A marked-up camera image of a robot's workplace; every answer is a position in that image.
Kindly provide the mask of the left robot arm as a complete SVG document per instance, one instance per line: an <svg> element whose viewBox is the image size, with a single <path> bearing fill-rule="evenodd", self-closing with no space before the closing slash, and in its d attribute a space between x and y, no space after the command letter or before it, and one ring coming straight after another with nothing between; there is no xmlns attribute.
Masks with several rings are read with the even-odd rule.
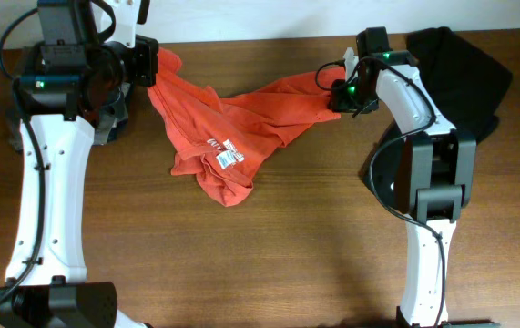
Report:
<svg viewBox="0 0 520 328"><path fill-rule="evenodd" d="M19 225L0 287L4 327L133 327L112 282L89 282L82 242L84 183L103 108L123 105L125 89L150 87L158 42L138 36L71 46L61 63L37 44L11 91L20 119L24 173Z"/></svg>

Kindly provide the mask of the red t-shirt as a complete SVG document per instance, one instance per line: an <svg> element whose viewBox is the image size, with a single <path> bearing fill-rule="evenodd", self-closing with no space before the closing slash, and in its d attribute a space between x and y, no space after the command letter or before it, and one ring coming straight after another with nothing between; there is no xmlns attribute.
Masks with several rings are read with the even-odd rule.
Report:
<svg viewBox="0 0 520 328"><path fill-rule="evenodd" d="M173 176L192 175L203 191L225 207L243 202L253 190L261 164L317 123L340 118L329 109L331 84L341 68L280 78L235 97L219 97L212 87L197 87L179 76L182 61L158 51L156 83L148 89L176 150Z"/></svg>

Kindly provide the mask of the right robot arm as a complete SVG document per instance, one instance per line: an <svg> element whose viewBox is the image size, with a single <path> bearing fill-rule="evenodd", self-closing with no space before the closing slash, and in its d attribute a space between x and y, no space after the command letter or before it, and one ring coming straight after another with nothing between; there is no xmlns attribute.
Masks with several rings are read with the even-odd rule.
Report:
<svg viewBox="0 0 520 328"><path fill-rule="evenodd" d="M390 147L401 148L395 175L386 183L394 201L380 202L407 230L396 326L494 326L489 320L452 321L446 306L449 250L473 184L474 137L443 116L423 85L417 59L407 50L392 50L384 27L361 31L337 64L345 76L327 88L330 109L357 116L384 104L399 129L378 146L366 170L370 191L379 198L383 184L373 176L375 161Z"/></svg>

